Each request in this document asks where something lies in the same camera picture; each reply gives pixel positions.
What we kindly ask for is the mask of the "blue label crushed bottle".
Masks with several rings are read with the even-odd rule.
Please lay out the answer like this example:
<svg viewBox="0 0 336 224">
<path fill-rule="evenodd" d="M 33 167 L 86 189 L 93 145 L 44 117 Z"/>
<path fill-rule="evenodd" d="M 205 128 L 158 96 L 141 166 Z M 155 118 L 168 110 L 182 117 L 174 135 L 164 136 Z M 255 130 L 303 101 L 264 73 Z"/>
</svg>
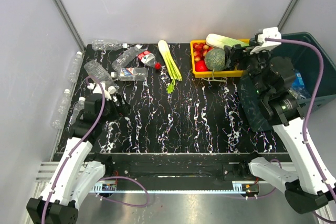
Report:
<svg viewBox="0 0 336 224">
<path fill-rule="evenodd" d="M 297 100 L 311 98 L 310 93 L 306 89 L 301 73 L 295 69 L 296 78 L 289 88 L 290 94 Z"/>
</svg>

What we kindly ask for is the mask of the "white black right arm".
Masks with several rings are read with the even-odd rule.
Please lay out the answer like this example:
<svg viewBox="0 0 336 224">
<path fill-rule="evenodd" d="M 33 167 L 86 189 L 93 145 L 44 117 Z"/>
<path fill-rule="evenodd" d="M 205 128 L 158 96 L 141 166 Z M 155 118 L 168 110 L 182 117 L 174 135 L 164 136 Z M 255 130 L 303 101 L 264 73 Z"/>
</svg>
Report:
<svg viewBox="0 0 336 224">
<path fill-rule="evenodd" d="M 296 79 L 291 60 L 273 56 L 269 50 L 254 52 L 250 45 L 225 46 L 224 52 L 227 68 L 238 66 L 244 71 L 238 95 L 250 128 L 255 132 L 273 130 L 296 169 L 292 175 L 253 152 L 236 165 L 234 175 L 265 180 L 281 191 L 299 214 L 326 206 L 335 194 L 335 178 L 304 126 L 307 114 L 290 93 Z"/>
</svg>

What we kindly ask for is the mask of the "clear bottle near left arm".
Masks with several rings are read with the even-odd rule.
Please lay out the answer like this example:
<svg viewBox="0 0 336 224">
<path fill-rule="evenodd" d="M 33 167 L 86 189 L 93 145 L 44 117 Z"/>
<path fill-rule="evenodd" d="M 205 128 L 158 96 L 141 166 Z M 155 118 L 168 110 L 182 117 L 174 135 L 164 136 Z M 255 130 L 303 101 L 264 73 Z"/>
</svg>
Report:
<svg viewBox="0 0 336 224">
<path fill-rule="evenodd" d="M 85 97 L 80 97 L 78 102 L 74 105 L 74 109 L 72 112 L 71 120 L 70 120 L 70 125 L 72 126 L 77 119 L 77 116 L 79 115 L 79 112 L 84 109 L 85 107 Z"/>
</svg>

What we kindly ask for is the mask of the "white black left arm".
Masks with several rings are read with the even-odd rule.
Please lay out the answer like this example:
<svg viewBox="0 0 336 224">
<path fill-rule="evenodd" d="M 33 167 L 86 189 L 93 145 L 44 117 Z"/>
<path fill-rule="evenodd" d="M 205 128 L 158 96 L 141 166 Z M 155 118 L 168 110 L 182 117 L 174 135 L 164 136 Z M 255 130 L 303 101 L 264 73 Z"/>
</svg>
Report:
<svg viewBox="0 0 336 224">
<path fill-rule="evenodd" d="M 98 179 L 112 177 L 110 157 L 95 153 L 88 158 L 106 122 L 128 116 L 130 106 L 120 94 L 107 98 L 89 95 L 70 127 L 63 156 L 38 198 L 30 198 L 26 209 L 33 223 L 76 223 L 86 196 Z"/>
</svg>

